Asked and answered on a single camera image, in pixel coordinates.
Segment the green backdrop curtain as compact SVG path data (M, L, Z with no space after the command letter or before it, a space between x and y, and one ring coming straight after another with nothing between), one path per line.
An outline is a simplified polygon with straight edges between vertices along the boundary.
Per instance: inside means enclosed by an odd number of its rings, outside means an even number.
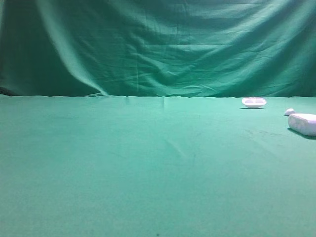
M9 96L313 97L313 0L3 0Z

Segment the green table cloth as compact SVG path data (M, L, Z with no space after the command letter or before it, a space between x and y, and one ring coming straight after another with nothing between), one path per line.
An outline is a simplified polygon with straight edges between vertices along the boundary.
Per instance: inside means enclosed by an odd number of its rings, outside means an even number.
M313 237L313 97L0 98L3 237Z

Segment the white open earphone tray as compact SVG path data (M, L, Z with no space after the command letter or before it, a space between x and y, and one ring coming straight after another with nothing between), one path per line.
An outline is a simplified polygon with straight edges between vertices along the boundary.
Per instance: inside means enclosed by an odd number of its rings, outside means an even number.
M261 97L245 97L241 102L249 109L257 109L266 105L267 101Z

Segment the small white earbud piece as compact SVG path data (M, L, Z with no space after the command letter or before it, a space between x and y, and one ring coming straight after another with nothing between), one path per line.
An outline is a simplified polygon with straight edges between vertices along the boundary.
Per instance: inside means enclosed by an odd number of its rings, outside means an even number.
M291 114L295 114L296 111L293 108L289 108L284 112L284 116L290 116Z

